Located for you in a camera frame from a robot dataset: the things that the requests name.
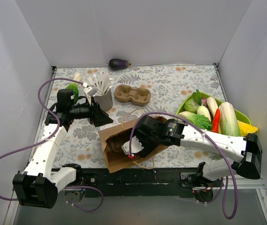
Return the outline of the brown pulp cup carrier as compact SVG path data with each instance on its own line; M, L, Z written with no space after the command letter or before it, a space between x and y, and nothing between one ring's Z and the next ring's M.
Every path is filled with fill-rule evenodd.
M121 84L116 87L114 96L121 102L132 102L136 105L145 106L150 102L151 92L146 88L133 88L129 85Z

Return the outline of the brown paper bag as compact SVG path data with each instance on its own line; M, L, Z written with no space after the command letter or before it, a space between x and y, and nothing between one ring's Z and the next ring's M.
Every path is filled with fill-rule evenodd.
M131 131L136 121L137 119L121 122L119 125L98 132L109 173L138 165L167 149L167 146L160 144L154 147L147 156L141 156L141 151L146 149L142 145L142 141L133 135L132 143L129 143Z

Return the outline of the brown paper coffee cup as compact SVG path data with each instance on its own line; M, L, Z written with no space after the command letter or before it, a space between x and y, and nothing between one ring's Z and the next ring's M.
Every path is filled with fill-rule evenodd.
M122 145L126 142L125 139L119 138L117 136L111 137L107 139L107 143L110 145L111 150L116 153L122 153Z

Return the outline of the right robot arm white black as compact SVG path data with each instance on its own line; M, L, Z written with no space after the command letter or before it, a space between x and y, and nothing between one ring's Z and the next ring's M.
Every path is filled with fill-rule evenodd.
M199 164L195 179L200 186L233 174L251 180L261 177L263 151L256 134L227 136L204 131L175 119L161 122L148 115L139 119L134 133L144 149L149 151L159 145L176 145L220 154L220 160Z

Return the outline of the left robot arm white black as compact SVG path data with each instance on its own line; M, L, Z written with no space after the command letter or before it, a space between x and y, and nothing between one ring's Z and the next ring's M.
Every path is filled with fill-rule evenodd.
M113 120L94 102L97 93L95 87L87 87L83 104L76 101L72 89L61 89L57 93L57 102L51 106L44 126L44 142L39 145L22 173L13 178L13 186L20 205L52 208L58 193L65 187L79 187L84 178L81 166L65 164L57 172L52 172L52 165L59 146L74 120L88 119L95 127L104 126Z

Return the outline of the grey straw holder cup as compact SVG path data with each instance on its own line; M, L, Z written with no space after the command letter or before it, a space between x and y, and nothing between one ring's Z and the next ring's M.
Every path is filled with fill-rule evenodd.
M94 101L99 103L100 108L105 112L111 110L113 107L112 94L110 90L102 96L94 96Z

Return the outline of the bundle of white straws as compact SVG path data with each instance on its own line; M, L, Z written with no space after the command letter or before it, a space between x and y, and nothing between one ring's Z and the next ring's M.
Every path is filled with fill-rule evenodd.
M113 79L109 73L93 74L92 77L87 77L88 85L92 87L91 96L104 96L112 87Z

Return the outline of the green bok choy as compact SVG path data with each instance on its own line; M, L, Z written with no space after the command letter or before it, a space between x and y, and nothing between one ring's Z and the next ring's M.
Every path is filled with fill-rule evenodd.
M82 75L81 75L81 73L78 73L78 72L74 73L72 80L81 82L82 81ZM73 93L74 93L74 103L77 103L77 101L78 101L78 97L79 97L78 87L79 87L79 83L77 83L77 82L71 82L66 87L66 89L73 90Z

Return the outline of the round green cabbage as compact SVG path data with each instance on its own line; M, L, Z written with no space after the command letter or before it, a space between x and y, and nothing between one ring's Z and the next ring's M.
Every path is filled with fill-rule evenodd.
M184 110L191 113L196 113L199 106L200 105L192 98L184 103Z

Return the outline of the purple eggplant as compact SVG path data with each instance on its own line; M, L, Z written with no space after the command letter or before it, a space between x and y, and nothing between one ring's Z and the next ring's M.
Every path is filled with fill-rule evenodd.
M109 60L108 63L108 67L113 71L126 69L130 65L131 63L129 63L127 60L116 59L116 58Z

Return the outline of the green leafy lettuce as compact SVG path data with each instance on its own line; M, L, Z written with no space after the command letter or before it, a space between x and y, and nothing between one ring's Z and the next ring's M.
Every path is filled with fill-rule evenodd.
M206 129L206 130L212 129L212 126L213 126L212 122L209 120L209 118L207 118L204 115L199 115L199 114L195 114L192 112L183 111L179 113L178 116L190 121L191 123L193 123L200 129Z

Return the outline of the red chili pepper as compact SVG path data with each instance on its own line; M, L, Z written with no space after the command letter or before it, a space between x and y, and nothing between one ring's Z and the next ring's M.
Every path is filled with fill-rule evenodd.
M215 115L214 115L214 118L213 118L213 122L212 122L212 125L213 125L212 126L212 132L214 132L214 133L219 133L220 116L221 116L220 109L217 108Z

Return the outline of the napa cabbage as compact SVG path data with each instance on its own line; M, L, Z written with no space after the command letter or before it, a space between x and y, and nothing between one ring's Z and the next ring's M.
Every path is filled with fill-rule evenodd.
M231 103L223 102L220 109L220 127L223 135L240 136L236 114Z

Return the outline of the yellow pepper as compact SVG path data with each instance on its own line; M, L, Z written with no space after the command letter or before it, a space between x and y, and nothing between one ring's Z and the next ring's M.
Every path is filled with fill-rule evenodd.
M250 124L241 122L239 120L237 122L238 122L241 136L247 136L248 134L254 134L255 132L257 132L259 130L257 127L252 126Z

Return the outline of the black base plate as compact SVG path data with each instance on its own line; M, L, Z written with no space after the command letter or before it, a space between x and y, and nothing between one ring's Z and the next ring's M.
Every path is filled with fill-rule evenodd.
M123 169L109 173L104 168L82 168L80 180L68 184L84 189L87 198L99 193L87 187L99 189L105 197L116 196L179 196L192 198L192 187L184 178L197 172L192 168Z

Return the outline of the aluminium frame rail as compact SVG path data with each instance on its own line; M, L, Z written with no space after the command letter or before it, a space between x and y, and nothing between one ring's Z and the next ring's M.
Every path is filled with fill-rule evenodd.
M11 204L7 225L267 225L267 192L261 180L237 178L238 210L225 218L234 205L234 190L228 187L210 204L177 196L116 196L84 198L78 206L60 193L52 209Z

